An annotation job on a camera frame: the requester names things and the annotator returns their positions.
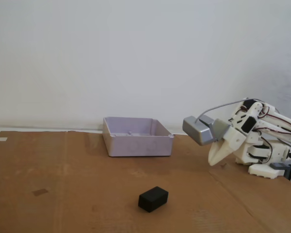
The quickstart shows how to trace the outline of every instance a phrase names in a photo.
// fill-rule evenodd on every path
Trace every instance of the black box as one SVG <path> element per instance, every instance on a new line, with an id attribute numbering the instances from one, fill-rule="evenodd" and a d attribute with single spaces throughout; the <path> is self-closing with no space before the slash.
<path id="1" fill-rule="evenodd" d="M 168 192 L 156 186 L 139 196 L 138 206 L 148 212 L 156 210 L 164 205 L 168 199 Z"/>

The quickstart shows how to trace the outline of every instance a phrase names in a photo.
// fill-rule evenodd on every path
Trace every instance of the plastic container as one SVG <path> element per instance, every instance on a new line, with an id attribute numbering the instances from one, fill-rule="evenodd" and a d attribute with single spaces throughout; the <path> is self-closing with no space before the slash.
<path id="1" fill-rule="evenodd" d="M 151 118 L 105 117 L 103 138 L 109 156 L 170 156 L 174 136 Z"/>

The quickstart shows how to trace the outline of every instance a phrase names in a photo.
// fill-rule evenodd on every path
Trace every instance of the brown cardboard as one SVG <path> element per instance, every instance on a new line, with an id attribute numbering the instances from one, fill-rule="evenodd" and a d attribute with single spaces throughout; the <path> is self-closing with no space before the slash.
<path id="1" fill-rule="evenodd" d="M 170 157 L 109 157 L 101 134 L 1 132 L 0 233 L 291 233 L 291 183 L 177 135 Z M 166 205 L 148 213 L 141 193 Z"/>

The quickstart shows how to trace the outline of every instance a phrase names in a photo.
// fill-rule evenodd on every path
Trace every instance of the white robotic arm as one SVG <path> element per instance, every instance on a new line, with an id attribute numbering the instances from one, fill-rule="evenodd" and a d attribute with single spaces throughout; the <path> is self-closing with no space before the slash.
<path id="1" fill-rule="evenodd" d="M 233 153 L 237 163 L 250 165 L 250 174 L 275 178 L 287 174 L 286 170 L 290 169 L 282 163 L 291 155 L 289 144 L 283 142 L 291 143 L 291 119 L 262 101 L 242 101 L 229 124 L 205 115 L 200 119 L 187 117 L 183 130 L 200 145 L 212 142 L 208 160 L 211 166 Z M 262 133 L 278 140 L 267 141 Z"/>

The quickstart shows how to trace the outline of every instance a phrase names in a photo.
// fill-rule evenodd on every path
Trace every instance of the white tape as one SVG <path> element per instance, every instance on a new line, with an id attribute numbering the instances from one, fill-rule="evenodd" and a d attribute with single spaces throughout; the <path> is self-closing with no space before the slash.
<path id="1" fill-rule="evenodd" d="M 0 137 L 0 142 L 5 142 L 7 139 L 7 137 Z"/>

